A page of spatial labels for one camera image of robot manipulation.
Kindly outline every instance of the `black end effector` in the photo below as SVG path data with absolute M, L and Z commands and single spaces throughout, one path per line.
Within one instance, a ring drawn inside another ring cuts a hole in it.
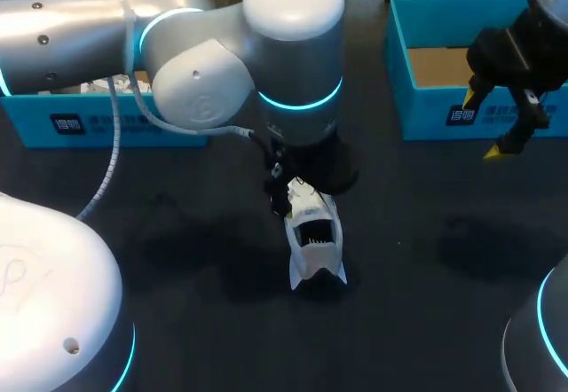
M 270 175 L 264 191 L 270 196 L 272 211 L 285 217 L 292 211 L 288 183 L 298 177 L 316 191 L 328 195 L 347 192 L 359 171 L 351 149 L 335 132 L 316 145 L 290 146 L 272 141 L 272 156 L 265 160 Z
M 511 27 L 484 28 L 468 49 L 474 77 L 464 109 L 468 102 L 469 108 L 481 104 L 494 86 L 508 88 L 518 107 L 517 122 L 486 158 L 521 153 L 536 129 L 547 129 L 549 119 L 539 98 L 568 80 L 568 34 L 536 0 L 528 4 Z M 472 99 L 476 85 L 480 94 Z

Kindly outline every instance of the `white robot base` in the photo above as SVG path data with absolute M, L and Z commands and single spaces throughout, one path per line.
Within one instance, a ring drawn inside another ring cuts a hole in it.
M 126 392 L 136 337 L 108 246 L 0 194 L 0 390 Z
M 295 178 L 288 184 L 292 204 L 284 225 L 290 256 L 290 286 L 296 289 L 302 280 L 326 269 L 347 284 L 343 267 L 343 230 L 333 198 L 316 192 Z

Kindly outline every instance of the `blue box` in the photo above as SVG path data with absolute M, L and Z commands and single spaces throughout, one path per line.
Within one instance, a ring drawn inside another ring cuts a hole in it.
M 496 138 L 511 128 L 517 108 L 507 89 L 495 88 L 473 119 L 462 118 L 467 83 L 417 86 L 408 50 L 466 48 L 482 28 L 510 26 L 526 7 L 527 0 L 390 2 L 385 56 L 405 140 Z M 535 136 L 568 136 L 568 86 L 550 92 L 542 104 L 551 119 L 550 128 L 538 130 Z
M 151 94 L 144 96 L 157 113 Z M 109 94 L 23 95 L 2 98 L 2 106 L 27 148 L 104 148 L 113 145 Z M 191 137 L 148 124 L 134 97 L 118 96 L 121 146 L 201 147 L 206 137 Z

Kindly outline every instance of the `white cable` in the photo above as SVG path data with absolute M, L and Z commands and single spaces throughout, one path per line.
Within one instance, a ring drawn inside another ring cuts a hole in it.
M 211 136 L 218 136 L 218 135 L 226 135 L 226 134 L 235 134 L 239 135 L 240 137 L 250 137 L 250 134 L 254 133 L 252 129 L 245 129 L 239 126 L 222 126 L 220 128 L 214 129 L 201 129 L 201 130 L 192 130 L 192 129 L 184 129 L 179 128 L 178 126 L 174 126 L 173 124 L 164 122 L 160 120 L 158 117 L 152 114 L 152 112 L 148 109 L 144 97 L 142 96 L 142 92 L 140 92 L 140 88 L 138 87 L 138 79 L 134 74 L 129 74 L 130 85 L 132 86 L 132 90 L 134 91 L 134 98 L 136 99 L 136 103 L 138 104 L 138 108 L 142 112 L 142 114 L 151 122 L 154 126 L 167 130 L 168 132 L 179 133 L 182 135 L 193 135 L 196 137 L 211 137 Z
M 95 206 L 102 199 L 105 191 L 107 190 L 108 184 L 113 177 L 114 169 L 116 168 L 116 162 L 118 161 L 118 152 L 121 146 L 121 116 L 118 109 L 118 97 L 116 96 L 116 88 L 114 87 L 113 77 L 108 77 L 106 79 L 108 82 L 108 89 L 110 90 L 110 100 L 113 106 L 113 124 L 114 124 L 114 137 L 113 137 L 113 151 L 110 155 L 110 162 L 108 162 L 108 168 L 106 169 L 105 177 L 103 182 L 101 182 L 99 189 L 92 197 L 89 204 L 77 215 L 77 219 L 84 221 L 87 216 L 91 214 Z

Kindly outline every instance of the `dark floor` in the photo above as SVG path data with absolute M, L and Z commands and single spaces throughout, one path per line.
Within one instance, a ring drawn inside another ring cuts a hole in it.
M 568 142 L 497 164 L 487 142 L 401 142 L 385 21 L 382 0 L 348 0 L 342 133 L 362 170 L 337 199 L 346 290 L 288 290 L 253 146 L 122 152 L 91 225 L 133 300 L 142 392 L 505 389 L 504 326 L 566 253 Z M 108 156 L 26 151 L 0 119 L 0 189 L 22 199 L 75 214 Z

